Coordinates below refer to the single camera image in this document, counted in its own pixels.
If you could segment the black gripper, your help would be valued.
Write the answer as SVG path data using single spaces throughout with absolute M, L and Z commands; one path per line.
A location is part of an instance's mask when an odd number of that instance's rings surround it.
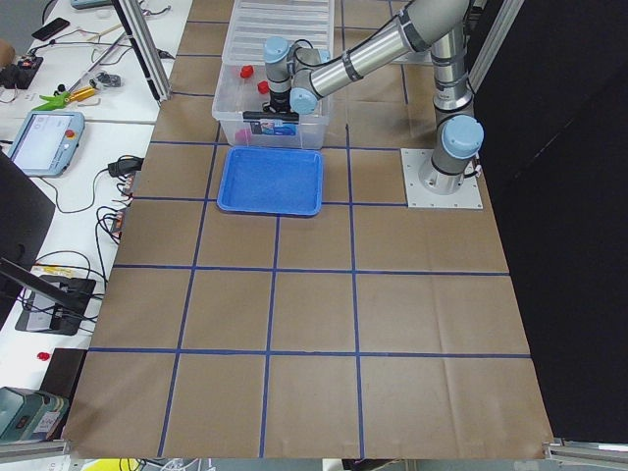
M 262 105 L 262 110 L 267 113 L 290 113 L 290 91 L 270 91 L 270 100 Z

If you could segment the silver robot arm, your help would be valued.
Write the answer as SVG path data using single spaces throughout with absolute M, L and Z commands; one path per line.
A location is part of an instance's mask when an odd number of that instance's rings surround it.
M 418 176 L 432 193 L 457 192 L 469 178 L 466 168 L 484 140 L 474 118 L 473 93 L 465 67 L 465 18 L 468 1 L 411 1 L 361 43 L 326 59 L 321 50 L 272 36 L 263 58 L 270 100 L 268 113 L 313 113 L 323 98 L 364 79 L 411 52 L 429 52 L 434 70 L 433 98 L 437 143 Z

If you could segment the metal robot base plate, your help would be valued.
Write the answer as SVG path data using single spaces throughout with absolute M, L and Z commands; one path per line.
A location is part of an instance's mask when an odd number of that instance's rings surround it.
M 401 167 L 410 209 L 482 210 L 478 178 L 469 163 L 462 174 L 448 176 L 432 166 L 432 149 L 402 148 Z

